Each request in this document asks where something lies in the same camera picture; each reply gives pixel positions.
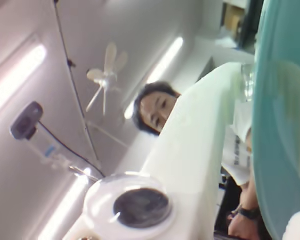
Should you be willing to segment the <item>person's hand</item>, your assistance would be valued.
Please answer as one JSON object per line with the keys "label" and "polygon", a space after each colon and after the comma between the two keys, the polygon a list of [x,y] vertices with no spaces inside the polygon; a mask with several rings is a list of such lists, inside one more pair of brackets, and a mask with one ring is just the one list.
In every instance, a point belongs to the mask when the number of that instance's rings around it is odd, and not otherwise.
{"label": "person's hand", "polygon": [[240,214],[231,221],[228,234],[245,240],[260,239],[255,222]]}

